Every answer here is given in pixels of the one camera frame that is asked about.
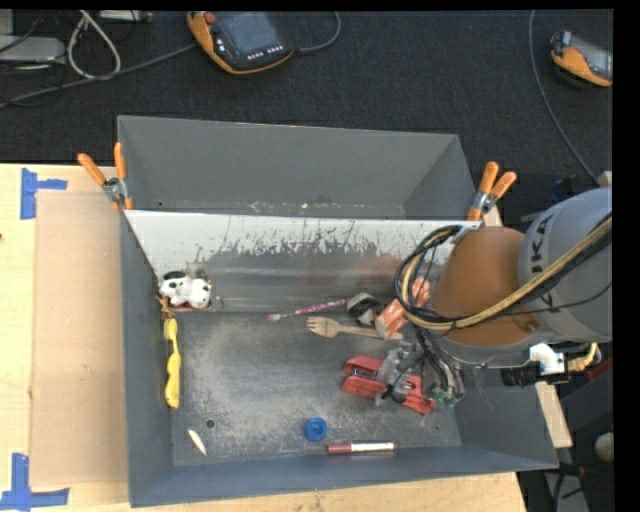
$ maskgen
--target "orange controller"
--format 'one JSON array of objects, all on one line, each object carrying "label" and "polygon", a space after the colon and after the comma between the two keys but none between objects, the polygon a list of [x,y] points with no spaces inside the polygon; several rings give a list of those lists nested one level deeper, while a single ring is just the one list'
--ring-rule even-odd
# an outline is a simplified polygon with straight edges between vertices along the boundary
[{"label": "orange controller", "polygon": [[206,54],[228,73],[264,71],[293,55],[266,12],[189,11],[187,25]]}]

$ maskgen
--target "blue lid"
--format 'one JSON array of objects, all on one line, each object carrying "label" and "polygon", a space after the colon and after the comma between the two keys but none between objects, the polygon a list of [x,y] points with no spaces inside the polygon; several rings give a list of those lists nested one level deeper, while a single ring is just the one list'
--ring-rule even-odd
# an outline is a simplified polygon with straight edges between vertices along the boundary
[{"label": "blue lid", "polygon": [[303,430],[309,441],[320,441],[327,435],[327,422],[322,418],[311,418],[304,424]]}]

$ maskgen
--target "wire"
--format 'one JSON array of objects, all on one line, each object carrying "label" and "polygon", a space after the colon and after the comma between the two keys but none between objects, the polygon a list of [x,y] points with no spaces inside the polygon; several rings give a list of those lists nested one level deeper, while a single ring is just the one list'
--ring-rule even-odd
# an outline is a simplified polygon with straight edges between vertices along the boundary
[{"label": "wire", "polygon": [[558,505],[560,504],[560,488],[562,487],[563,481],[564,481],[564,473],[561,473],[558,475],[558,479],[556,480],[556,483],[553,486],[553,504],[552,504],[553,512],[558,512]]},{"label": "wire", "polygon": [[407,365],[401,372],[400,374],[396,377],[396,379],[393,381],[393,384],[387,384],[387,388],[384,390],[384,392],[380,395],[380,398],[382,400],[384,400],[385,398],[391,397],[391,400],[393,400],[394,402],[401,404],[404,402],[404,399],[399,399],[395,394],[395,388],[398,385],[398,383],[400,382],[400,379],[402,379],[402,377],[405,376],[405,374],[413,367],[413,364]]},{"label": "wire", "polygon": [[129,39],[133,33],[136,31],[136,28],[140,25],[141,20],[139,19],[138,16],[136,16],[136,11],[133,9],[126,9],[130,14],[131,14],[131,19],[127,19],[124,20],[124,23],[126,25],[129,25],[131,28],[129,29],[129,31],[124,35],[119,37],[118,39],[111,39],[114,43],[122,43],[124,41],[126,41],[127,39]]},{"label": "wire", "polygon": [[443,387],[448,387],[448,379],[447,379],[447,374],[444,371],[444,368],[442,367],[442,361],[438,358],[438,355],[435,354],[427,345],[427,340],[429,341],[430,345],[433,347],[434,343],[433,343],[433,339],[431,338],[431,335],[429,333],[429,331],[427,331],[426,329],[416,329],[416,337],[418,338],[418,342],[420,343],[420,346],[422,347],[423,350],[423,354],[424,357],[422,359],[423,362],[423,367],[422,367],[422,375],[424,376],[424,370],[425,370],[425,364],[426,363],[431,363],[431,366],[436,370],[436,372],[438,373],[438,377],[440,377],[440,382],[442,384]]},{"label": "wire", "polygon": [[[441,228],[425,237],[421,245],[418,246],[418,248],[403,261],[400,267],[398,267],[394,277],[394,289],[396,292],[396,296],[400,304],[407,311],[407,318],[418,327],[424,327],[436,331],[450,331],[451,329],[460,329],[477,325],[481,322],[495,318],[496,315],[504,312],[522,299],[526,300],[526,298],[531,293],[535,293],[537,290],[539,290],[540,287],[545,285],[548,280],[553,279],[557,277],[557,275],[563,273],[563,270],[568,265],[570,265],[574,259],[584,257],[585,254],[588,254],[590,252],[594,245],[598,245],[602,239],[606,239],[612,229],[612,217],[610,214],[608,214],[605,218],[606,220],[604,222],[600,222],[598,226],[591,230],[591,232],[587,234],[585,238],[575,244],[571,249],[566,251],[558,259],[551,263],[551,265],[549,265],[545,270],[543,270],[539,274],[536,274],[529,280],[529,282],[521,286],[511,295],[499,301],[497,304],[494,304],[493,306],[480,311],[479,313],[456,319],[447,319],[444,321],[441,317],[434,316],[433,314],[425,315],[422,313],[422,311],[417,311],[417,308],[415,308],[411,304],[412,299],[409,293],[409,281],[411,280],[411,277],[415,275],[414,269],[418,262],[422,259],[421,251],[428,250],[429,248],[443,243],[447,238],[457,233],[461,226]],[[404,277],[402,277],[402,280],[400,282],[400,276],[402,275],[403,270],[405,270]]]},{"label": "wire", "polygon": [[18,46],[19,44],[24,43],[27,40],[27,38],[31,34],[33,34],[34,30],[38,26],[38,23],[40,22],[40,20],[42,19],[43,16],[44,16],[44,11],[42,13],[40,13],[40,16],[38,16],[36,18],[36,20],[29,27],[29,30],[27,30],[22,36],[20,36],[18,39],[15,39],[15,40],[11,41],[9,44],[6,44],[6,45],[0,47],[0,55],[3,54],[4,52],[10,50],[11,48],[14,48],[14,47]]},{"label": "wire", "polygon": [[558,119],[556,118],[555,114],[553,113],[553,109],[551,108],[551,105],[549,104],[549,101],[547,100],[547,95],[545,94],[544,89],[542,88],[542,84],[540,82],[540,77],[538,76],[538,70],[536,68],[535,57],[533,55],[533,17],[534,17],[535,12],[536,12],[536,10],[532,9],[531,10],[531,15],[529,17],[529,56],[531,57],[531,67],[533,68],[533,76],[536,79],[536,83],[538,84],[538,89],[540,91],[540,94],[542,95],[542,99],[544,100],[544,104],[547,107],[547,110],[549,111],[549,115],[551,116],[551,119],[553,120],[554,124],[556,125],[556,128],[560,132],[560,135],[562,136],[564,141],[567,143],[567,146],[569,146],[569,149],[571,150],[573,155],[576,157],[578,162],[580,162],[580,165],[582,166],[582,168],[587,172],[587,174],[591,177],[591,179],[593,179],[593,181],[598,186],[600,186],[600,183],[598,182],[598,177],[593,173],[593,171],[591,171],[589,166],[585,163],[585,161],[582,159],[582,157],[578,154],[578,151],[576,150],[574,145],[569,140],[569,137],[567,137],[567,134],[564,132],[564,130],[560,126],[560,123],[559,123]]},{"label": "wire", "polygon": [[[185,53],[193,48],[196,47],[200,47],[200,45],[198,43],[192,43],[188,46],[185,46],[183,48],[179,48],[178,50],[175,50],[173,52],[167,53],[165,55],[161,55],[159,57],[156,57],[155,59],[151,59],[149,61],[143,62],[141,64],[137,64],[135,66],[132,66],[130,68],[124,68],[122,70],[120,70],[118,73],[114,73],[112,74],[108,79],[112,80],[116,77],[122,76],[122,75],[126,75],[127,73],[131,73],[133,71],[138,71],[140,69],[152,66],[154,64],[157,64],[159,62],[162,62],[164,60],[170,59],[172,57],[175,57],[177,55],[180,55],[182,53]],[[100,78],[86,78],[86,79],[82,79],[82,80],[76,80],[75,82],[68,82],[66,84],[62,84],[60,86],[57,87],[49,87],[46,89],[40,89],[39,91],[34,91],[28,94],[23,94],[21,96],[16,96],[15,98],[12,98],[8,101],[5,101],[4,103],[0,103],[0,110],[2,110],[3,108],[8,107],[9,105],[16,105],[17,102],[21,102],[27,99],[31,99],[31,98],[35,98],[37,96],[41,96],[41,95],[45,95],[45,94],[50,94],[52,92],[56,92],[58,90],[66,90],[66,89],[71,89],[73,87],[78,87],[81,85],[87,85],[90,83],[94,83],[94,82],[98,82],[98,81],[104,81],[105,79],[100,79]]]},{"label": "wire", "polygon": [[[118,50],[113,44],[113,41],[111,41],[109,36],[104,32],[104,30],[102,30],[102,27],[100,27],[98,22],[96,22],[96,20],[94,20],[87,11],[83,9],[79,9],[79,11],[82,13],[82,19],[80,20],[80,23],[78,23],[76,27],[73,29],[73,32],[71,33],[71,37],[69,38],[69,43],[67,44],[67,58],[69,59],[69,65],[74,69],[76,73],[78,73],[80,76],[84,78],[97,78],[100,80],[108,80],[113,75],[118,73],[122,68],[120,54],[118,53]],[[80,35],[80,32],[83,30],[87,30],[87,28],[89,28],[89,25],[91,25],[96,30],[98,35],[104,40],[104,42],[107,43],[107,46],[111,50],[111,53],[113,54],[113,57],[115,59],[113,71],[105,75],[92,75],[91,73],[87,73],[86,71],[78,67],[73,57],[73,50],[76,46],[76,43],[78,42],[78,37]]]},{"label": "wire", "polygon": [[[433,262],[435,261],[435,257],[436,257],[436,249],[437,249],[437,248],[438,248],[438,247],[436,246],[436,247],[434,247],[434,248],[431,250],[431,259],[429,260],[429,265],[427,266],[427,270],[424,272],[425,278],[424,278],[424,279],[422,280],[422,282],[420,283],[420,288],[418,288],[418,290],[416,291],[416,293],[411,297],[411,299],[412,299],[411,303],[412,303],[412,305],[413,305],[414,307],[416,307],[416,308],[418,308],[418,307],[419,307],[419,306],[416,304],[416,302],[415,302],[415,301],[416,301],[416,298],[417,298],[417,297],[420,297],[420,295],[422,294],[422,289],[424,288],[425,283],[428,283],[428,281],[427,281],[427,279],[426,279],[426,276],[428,276],[428,275],[429,275],[429,272],[431,272],[431,267],[433,266]],[[418,277],[418,273],[419,273],[419,271],[420,271],[420,267],[421,267],[421,266],[422,266],[422,264],[424,263],[424,259],[425,259],[425,257],[427,256],[427,252],[428,252],[428,251],[424,251],[424,252],[422,253],[422,255],[420,256],[420,262],[418,263],[418,265],[416,265],[416,269],[415,269],[415,271],[414,271],[414,273],[413,273],[413,276],[412,276],[412,278],[411,278],[411,281],[412,281],[412,282],[414,282],[414,281],[417,279],[417,277]]]},{"label": "wire", "polygon": [[609,288],[611,288],[611,283],[613,283],[613,280],[609,281],[609,284],[607,284],[607,286],[605,286],[602,290],[600,290],[595,295],[592,295],[588,299],[583,299],[583,300],[579,300],[579,301],[576,301],[576,302],[569,302],[567,304],[560,304],[559,306],[553,306],[553,307],[548,307],[548,308],[529,309],[527,311],[506,312],[506,313],[501,313],[501,316],[502,315],[504,315],[504,316],[528,315],[528,314],[531,314],[531,313],[545,313],[547,311],[557,311],[558,309],[566,309],[566,308],[572,308],[572,307],[575,307],[575,306],[582,306],[583,304],[587,304],[588,302],[594,301],[598,297],[604,295],[607,292],[607,290]]},{"label": "wire", "polygon": [[326,48],[327,46],[333,44],[333,42],[338,39],[338,36],[340,35],[340,31],[342,30],[342,22],[340,21],[340,15],[338,14],[337,11],[333,11],[333,15],[336,18],[336,31],[333,34],[333,36],[331,37],[331,39],[329,39],[327,42],[319,44],[317,46],[309,46],[307,48],[298,48],[298,53],[309,53],[309,52],[316,52],[318,50],[322,50],[324,48]]},{"label": "wire", "polygon": [[60,98],[61,93],[62,93],[62,91],[63,91],[63,89],[62,89],[61,85],[62,85],[62,82],[63,82],[63,80],[64,80],[64,76],[65,76],[65,74],[66,74],[66,73],[65,73],[66,68],[63,68],[63,70],[62,70],[63,72],[61,73],[60,79],[58,80],[58,83],[57,83],[57,84],[50,84],[50,83],[47,83],[47,82],[45,82],[45,81],[42,81],[42,80],[38,80],[38,79],[36,79],[36,78],[33,76],[34,70],[28,70],[28,71],[27,71],[27,70],[25,70],[25,69],[23,69],[23,68],[17,68],[17,69],[18,69],[18,71],[16,71],[16,72],[15,72],[16,74],[19,74],[19,75],[21,75],[21,76],[23,76],[23,77],[25,77],[25,78],[28,78],[29,80],[31,80],[31,81],[33,81],[33,82],[36,82],[36,83],[38,83],[38,84],[40,84],[40,85],[44,85],[45,87],[49,87],[49,88],[51,88],[52,92],[57,91],[57,92],[58,92],[58,94],[57,94],[57,95],[55,95],[55,96],[53,96],[53,95],[52,95],[52,96],[50,96],[48,99],[46,99],[46,100],[44,100],[44,101],[36,102],[36,103],[24,103],[24,102],[19,101],[19,100],[16,100],[16,99],[11,99],[11,98],[4,98],[4,97],[2,97],[2,99],[3,99],[4,101],[6,101],[7,103],[9,103],[10,105],[15,106],[15,107],[36,108],[36,107],[42,107],[42,106],[44,106],[44,105],[47,105],[47,104],[49,104],[49,103],[52,103],[53,101],[55,101],[55,100],[57,100],[58,98]]},{"label": "wire", "polygon": [[[609,218],[611,212],[607,214],[605,218]],[[549,279],[545,280],[539,286],[537,286],[534,290],[528,293],[521,300],[513,303],[511,306],[506,307],[501,313],[497,314],[497,316],[502,316],[503,314],[507,314],[511,312],[513,309],[521,307],[525,304],[528,304],[540,297],[542,297],[545,293],[550,292],[553,288],[555,288],[562,279],[564,279],[572,270],[582,265],[584,262],[595,256],[598,252],[604,249],[607,245],[609,245],[612,241],[612,233],[609,231],[601,238],[596,240],[591,246],[587,247],[582,253],[578,254],[573,260],[569,261],[562,269],[560,269],[555,275],[551,276]],[[578,303],[569,304],[568,306],[578,306],[580,304],[590,302],[594,298],[597,298],[600,294],[597,294],[596,297],[591,297],[586,300],[578,301]]]},{"label": "wire", "polygon": [[571,359],[568,363],[567,370],[570,372],[583,372],[587,369],[588,366],[593,363],[596,358],[596,353],[598,351],[598,344],[592,343],[589,347],[589,352],[587,352],[582,357],[577,357],[575,359]]}]

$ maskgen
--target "cardboard sheet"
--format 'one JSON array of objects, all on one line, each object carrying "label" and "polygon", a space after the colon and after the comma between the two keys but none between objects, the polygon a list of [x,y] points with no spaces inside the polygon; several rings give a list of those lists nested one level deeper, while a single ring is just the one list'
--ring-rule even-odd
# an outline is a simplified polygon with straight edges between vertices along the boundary
[{"label": "cardboard sheet", "polygon": [[127,479],[119,248],[102,192],[38,193],[34,486]]}]

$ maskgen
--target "gray bin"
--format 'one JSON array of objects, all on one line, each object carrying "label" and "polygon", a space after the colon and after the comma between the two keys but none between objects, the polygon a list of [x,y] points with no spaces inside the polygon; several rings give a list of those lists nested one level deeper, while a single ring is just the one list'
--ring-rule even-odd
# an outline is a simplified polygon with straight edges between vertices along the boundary
[{"label": "gray bin", "polygon": [[[465,222],[475,190],[457,136],[122,116],[118,140],[136,208],[121,219],[133,506],[557,466],[533,387],[468,368],[453,409],[375,407],[342,391],[342,367],[384,359],[393,343],[321,338],[303,316],[265,322],[361,291],[391,300],[393,271],[421,234]],[[275,243],[283,232],[287,244]],[[155,300],[172,265],[212,275],[225,299],[178,315],[178,409],[164,400]],[[323,314],[354,322],[344,308]],[[303,435],[316,416],[328,424],[321,442]],[[325,452],[354,440],[397,449]]]}]

